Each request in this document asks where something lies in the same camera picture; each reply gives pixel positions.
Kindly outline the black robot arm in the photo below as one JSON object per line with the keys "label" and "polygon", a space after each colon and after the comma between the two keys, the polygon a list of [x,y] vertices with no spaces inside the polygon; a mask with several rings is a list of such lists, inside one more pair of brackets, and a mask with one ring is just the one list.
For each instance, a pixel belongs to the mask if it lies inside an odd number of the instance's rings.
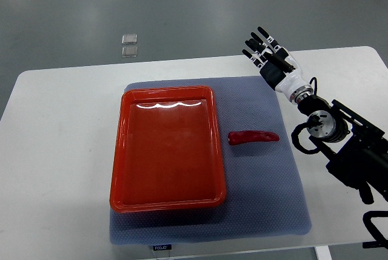
{"label": "black robot arm", "polygon": [[322,153],[327,171],[358,190],[362,202],[374,202],[372,190],[387,198],[387,139],[385,132],[337,100],[317,95],[317,79],[298,93],[298,110],[307,121],[297,125],[292,144],[307,155]]}

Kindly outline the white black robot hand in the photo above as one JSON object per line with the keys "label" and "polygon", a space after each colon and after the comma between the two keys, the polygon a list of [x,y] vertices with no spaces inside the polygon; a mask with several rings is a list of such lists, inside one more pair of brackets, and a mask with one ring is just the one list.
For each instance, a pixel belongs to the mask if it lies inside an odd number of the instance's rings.
{"label": "white black robot hand", "polygon": [[303,79],[303,72],[290,52],[262,27],[245,41],[242,53],[259,69],[271,89],[282,93],[292,104],[299,104],[313,94],[313,87]]}

